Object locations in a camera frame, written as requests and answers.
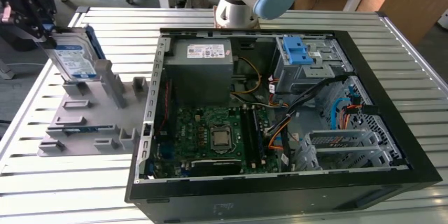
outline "gray metal panel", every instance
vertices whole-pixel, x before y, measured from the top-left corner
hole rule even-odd
[[[136,23],[104,22],[115,18],[126,22],[128,17],[138,18],[134,20]],[[151,78],[159,28],[212,27],[212,23],[207,23],[211,18],[210,10],[91,8],[80,23],[102,21],[91,23],[91,26],[96,29],[107,58],[115,63],[114,71],[127,81],[134,76]],[[315,20],[312,23],[304,22],[311,19]],[[294,11],[274,22],[262,21],[262,28],[350,31],[444,181],[395,197],[363,212],[284,216],[246,223],[448,223],[448,127],[444,119],[448,100],[438,84],[430,80],[431,71],[423,71],[422,67],[415,69],[415,52],[408,52],[396,44],[395,34],[379,21],[374,13]],[[388,67],[391,62],[399,63],[392,69]],[[0,142],[0,153],[4,154],[0,159],[0,221],[151,223],[136,207],[123,201],[131,155],[36,156],[46,128],[62,101],[62,83],[56,69],[48,63]]]

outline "gray floor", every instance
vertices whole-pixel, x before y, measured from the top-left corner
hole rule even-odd
[[[60,26],[67,26],[78,6],[95,7],[159,7],[159,0],[135,0],[131,6],[124,0],[70,0],[67,3],[56,1],[56,21]],[[428,60],[442,77],[448,80],[448,31],[435,26],[416,49]],[[7,63],[46,63],[47,56],[40,50],[16,52],[0,39],[0,59]],[[0,79],[0,119],[12,120],[22,102],[40,73],[42,66],[14,65],[16,73],[14,80]],[[0,124],[0,136],[7,130],[7,125]]]

